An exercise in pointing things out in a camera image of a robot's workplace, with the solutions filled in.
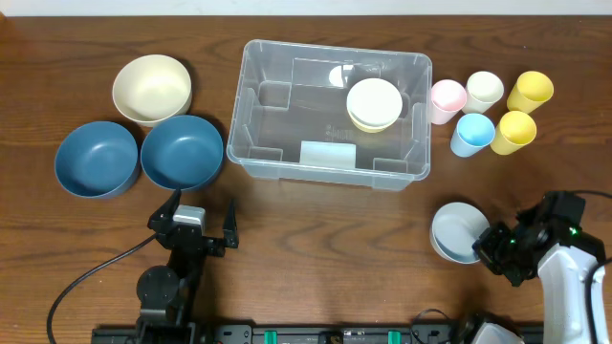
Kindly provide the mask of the grey-blue small bowl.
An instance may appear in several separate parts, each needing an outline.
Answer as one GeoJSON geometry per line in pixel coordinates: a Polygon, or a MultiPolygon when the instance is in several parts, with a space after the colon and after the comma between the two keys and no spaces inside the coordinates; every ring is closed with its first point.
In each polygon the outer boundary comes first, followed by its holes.
{"type": "Polygon", "coordinates": [[[443,205],[435,213],[429,239],[442,258],[470,265],[480,261],[472,245],[489,227],[489,221],[478,208],[454,202],[443,205]]]}

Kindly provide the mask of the white small bowl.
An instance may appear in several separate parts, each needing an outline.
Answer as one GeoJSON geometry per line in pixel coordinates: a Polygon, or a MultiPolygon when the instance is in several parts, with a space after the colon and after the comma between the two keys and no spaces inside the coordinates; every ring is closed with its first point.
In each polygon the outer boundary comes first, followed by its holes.
{"type": "Polygon", "coordinates": [[[389,81],[367,78],[349,90],[346,110],[362,124],[374,127],[389,125],[399,118],[403,98],[389,81]]]}

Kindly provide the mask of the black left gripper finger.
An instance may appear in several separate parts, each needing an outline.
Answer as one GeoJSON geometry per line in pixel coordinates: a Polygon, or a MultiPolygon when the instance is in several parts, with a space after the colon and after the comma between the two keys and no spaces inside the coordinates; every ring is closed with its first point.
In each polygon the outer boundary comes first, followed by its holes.
{"type": "Polygon", "coordinates": [[[180,205],[182,191],[176,189],[168,200],[148,219],[147,227],[155,232],[168,232],[173,227],[173,216],[180,205]]]}
{"type": "Polygon", "coordinates": [[[238,248],[239,237],[235,217],[235,200],[231,199],[223,224],[224,245],[229,248],[238,248]]]}

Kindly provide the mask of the light blue cup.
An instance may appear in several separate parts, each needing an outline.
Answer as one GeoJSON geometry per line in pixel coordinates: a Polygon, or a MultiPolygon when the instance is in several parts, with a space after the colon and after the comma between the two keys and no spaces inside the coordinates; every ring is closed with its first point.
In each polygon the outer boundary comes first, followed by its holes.
{"type": "Polygon", "coordinates": [[[465,114],[457,122],[450,149],[458,157],[468,158],[490,145],[495,137],[495,126],[485,115],[465,114]]]}

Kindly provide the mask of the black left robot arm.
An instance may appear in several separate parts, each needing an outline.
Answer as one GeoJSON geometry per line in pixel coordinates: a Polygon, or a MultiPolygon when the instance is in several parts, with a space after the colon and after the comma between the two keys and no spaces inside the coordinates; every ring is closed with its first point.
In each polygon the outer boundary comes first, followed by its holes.
{"type": "Polygon", "coordinates": [[[181,205],[181,195],[175,190],[147,223],[170,257],[166,265],[146,270],[138,280],[137,344],[206,342],[203,327],[190,320],[204,263],[209,256],[222,257],[228,248],[239,246],[234,200],[229,202],[223,236],[215,238],[205,234],[205,211],[181,205]]]}

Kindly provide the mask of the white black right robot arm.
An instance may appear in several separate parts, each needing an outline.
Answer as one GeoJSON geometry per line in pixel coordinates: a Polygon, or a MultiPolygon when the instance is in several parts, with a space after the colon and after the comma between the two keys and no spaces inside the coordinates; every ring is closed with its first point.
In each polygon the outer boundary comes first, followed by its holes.
{"type": "Polygon", "coordinates": [[[472,248],[481,262],[513,286],[538,278],[544,294],[545,343],[609,343],[603,305],[605,257],[601,240],[553,220],[513,229],[485,229],[472,248]]]}

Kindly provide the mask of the yellow small bowl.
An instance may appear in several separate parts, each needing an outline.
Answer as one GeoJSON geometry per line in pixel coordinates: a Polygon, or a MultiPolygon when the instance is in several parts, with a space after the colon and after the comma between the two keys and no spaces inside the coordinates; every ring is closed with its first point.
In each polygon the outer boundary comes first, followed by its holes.
{"type": "Polygon", "coordinates": [[[365,125],[365,124],[362,124],[361,122],[359,122],[350,113],[348,115],[349,115],[349,118],[351,119],[351,121],[353,122],[353,124],[357,128],[359,128],[360,130],[362,130],[363,132],[366,132],[366,133],[379,133],[379,132],[387,129],[391,125],[391,124],[389,124],[389,125],[383,125],[383,126],[378,126],[378,127],[369,126],[369,125],[365,125]]]}

